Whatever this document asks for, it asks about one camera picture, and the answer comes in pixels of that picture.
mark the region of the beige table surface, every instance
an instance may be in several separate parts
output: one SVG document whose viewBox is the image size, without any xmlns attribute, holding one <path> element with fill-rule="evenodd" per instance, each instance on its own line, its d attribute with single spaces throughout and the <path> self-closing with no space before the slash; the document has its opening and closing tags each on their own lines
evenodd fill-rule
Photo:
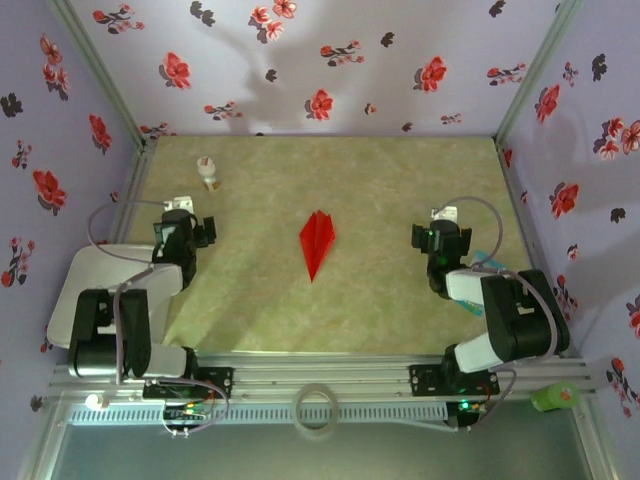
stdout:
<svg viewBox="0 0 640 480">
<path fill-rule="evenodd" d="M 214 159 L 207 192 L 196 159 Z M 173 298 L 165 342 L 215 351 L 442 353 L 486 330 L 484 319 L 432 293 L 411 225 L 459 195 L 492 202 L 504 219 L 497 260 L 527 261 L 489 138 L 165 137 L 141 198 L 190 195 L 214 215 L 215 245 Z M 298 234 L 331 214 L 336 241 L 311 283 Z M 161 212 L 138 209 L 132 243 L 154 242 Z M 459 204 L 471 253 L 491 251 L 497 227 L 482 205 Z"/>
</svg>

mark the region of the green object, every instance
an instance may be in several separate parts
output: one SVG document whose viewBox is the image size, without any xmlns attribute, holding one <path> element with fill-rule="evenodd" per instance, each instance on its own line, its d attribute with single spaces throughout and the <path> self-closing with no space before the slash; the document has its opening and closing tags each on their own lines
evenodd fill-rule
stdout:
<svg viewBox="0 0 640 480">
<path fill-rule="evenodd" d="M 573 408 L 580 401 L 580 390 L 571 382 L 558 382 L 531 394 L 531 403 L 539 412 Z"/>
</svg>

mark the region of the white bottle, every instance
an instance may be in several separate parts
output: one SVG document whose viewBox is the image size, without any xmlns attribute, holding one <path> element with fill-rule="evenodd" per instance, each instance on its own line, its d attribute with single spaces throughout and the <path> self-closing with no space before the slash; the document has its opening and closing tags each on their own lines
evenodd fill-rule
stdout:
<svg viewBox="0 0 640 480">
<path fill-rule="evenodd" d="M 213 192 L 220 188 L 220 182 L 216 179 L 216 166 L 209 157 L 200 157 L 196 161 L 198 174 L 207 190 Z"/>
</svg>

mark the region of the red paper crane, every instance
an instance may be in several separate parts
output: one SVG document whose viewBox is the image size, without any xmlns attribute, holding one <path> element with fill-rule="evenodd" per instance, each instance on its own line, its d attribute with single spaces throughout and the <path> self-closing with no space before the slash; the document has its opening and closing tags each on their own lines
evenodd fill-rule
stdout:
<svg viewBox="0 0 640 480">
<path fill-rule="evenodd" d="M 336 232 L 333 230 L 331 215 L 320 210 L 312 213 L 309 221 L 300 232 L 300 243 L 312 282 L 335 239 Z"/>
</svg>

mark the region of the clear tape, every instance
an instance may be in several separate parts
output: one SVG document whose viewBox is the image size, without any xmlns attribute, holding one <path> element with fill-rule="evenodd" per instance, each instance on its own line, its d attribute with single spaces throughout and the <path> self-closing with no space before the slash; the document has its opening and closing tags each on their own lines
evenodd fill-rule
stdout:
<svg viewBox="0 0 640 480">
<path fill-rule="evenodd" d="M 329 421 L 326 425 L 320 428 L 309 427 L 302 423 L 302 420 L 300 419 L 302 401 L 309 395 L 314 394 L 321 395 L 326 398 L 331 406 L 331 416 L 329 417 Z M 336 428 L 336 424 L 338 423 L 339 413 L 338 399 L 335 394 L 329 390 L 327 386 L 320 383 L 310 383 L 302 387 L 294 397 L 291 405 L 291 418 L 293 419 L 294 426 L 300 433 L 302 433 L 302 435 L 313 440 L 325 439 L 333 433 Z"/>
</svg>

